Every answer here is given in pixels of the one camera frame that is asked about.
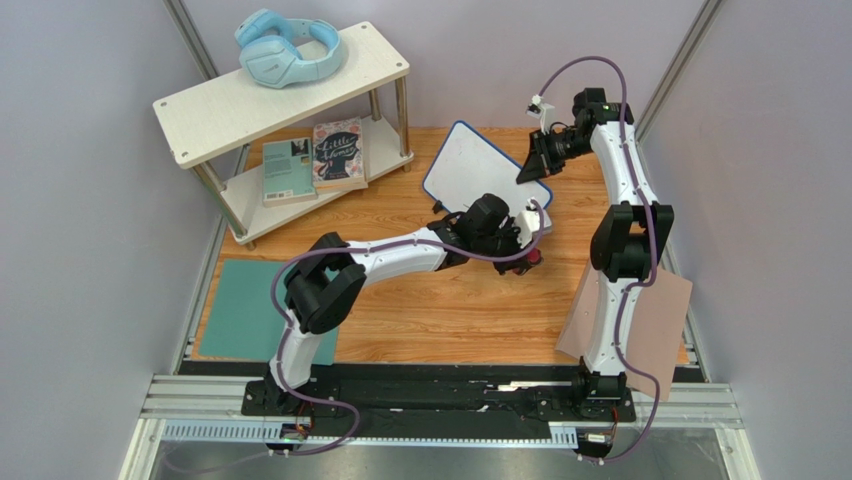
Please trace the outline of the red heart eraser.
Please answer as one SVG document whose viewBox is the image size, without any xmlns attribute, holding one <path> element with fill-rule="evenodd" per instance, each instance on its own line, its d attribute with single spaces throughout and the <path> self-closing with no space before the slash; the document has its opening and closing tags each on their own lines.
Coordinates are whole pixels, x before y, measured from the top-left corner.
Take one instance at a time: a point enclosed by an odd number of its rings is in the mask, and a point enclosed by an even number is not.
<svg viewBox="0 0 852 480">
<path fill-rule="evenodd" d="M 519 268 L 520 275 L 526 274 L 532 268 L 542 263 L 542 255 L 538 248 L 531 250 L 524 258 L 522 266 Z"/>
</svg>

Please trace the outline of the blue framed whiteboard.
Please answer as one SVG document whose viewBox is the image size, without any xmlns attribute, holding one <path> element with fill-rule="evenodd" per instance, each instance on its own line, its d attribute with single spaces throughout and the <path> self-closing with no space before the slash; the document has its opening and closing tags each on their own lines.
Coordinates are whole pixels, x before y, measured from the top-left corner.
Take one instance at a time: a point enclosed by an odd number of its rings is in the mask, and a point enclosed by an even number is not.
<svg viewBox="0 0 852 480">
<path fill-rule="evenodd" d="M 540 181 L 516 182 L 521 166 L 464 121 L 455 122 L 438 150 L 423 182 L 423 190 L 449 212 L 468 210 L 486 193 L 501 198 L 512 216 L 534 198 L 548 208 L 552 190 Z"/>
</svg>

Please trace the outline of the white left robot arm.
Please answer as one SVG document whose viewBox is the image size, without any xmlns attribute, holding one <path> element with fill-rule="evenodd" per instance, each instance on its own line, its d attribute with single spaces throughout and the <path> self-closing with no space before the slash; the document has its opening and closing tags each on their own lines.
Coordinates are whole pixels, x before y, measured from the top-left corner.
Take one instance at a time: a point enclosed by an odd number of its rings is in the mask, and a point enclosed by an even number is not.
<svg viewBox="0 0 852 480">
<path fill-rule="evenodd" d="M 271 387 L 291 394 L 309 381 L 322 337 L 349 316 L 363 289 L 470 260 L 488 262 L 500 275 L 523 275 L 541 263 L 538 244 L 551 227 L 535 199 L 512 214 L 500 197 L 485 194 L 467 210 L 406 235 L 366 242 L 347 242 L 336 232 L 323 235 L 273 277 L 270 297 L 284 329 L 269 362 Z"/>
</svg>

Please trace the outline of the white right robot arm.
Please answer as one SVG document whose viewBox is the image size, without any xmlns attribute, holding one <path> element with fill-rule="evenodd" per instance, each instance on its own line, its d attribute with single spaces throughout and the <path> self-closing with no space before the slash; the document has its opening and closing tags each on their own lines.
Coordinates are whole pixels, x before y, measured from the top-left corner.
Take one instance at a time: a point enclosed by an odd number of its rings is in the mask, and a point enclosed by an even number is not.
<svg viewBox="0 0 852 480">
<path fill-rule="evenodd" d="M 577 402 L 617 402 L 627 390 L 626 341 L 643 288 L 656 280 L 659 256 L 674 223 L 672 206 L 660 203 L 642 171 L 630 107 L 607 100 L 601 88 L 574 98 L 574 121 L 551 120 L 552 105 L 536 94 L 527 107 L 540 127 L 530 135 L 519 184 L 562 171 L 569 159 L 593 153 L 609 199 L 590 243 L 598 274 L 598 304 L 592 337 L 573 385 Z"/>
</svg>

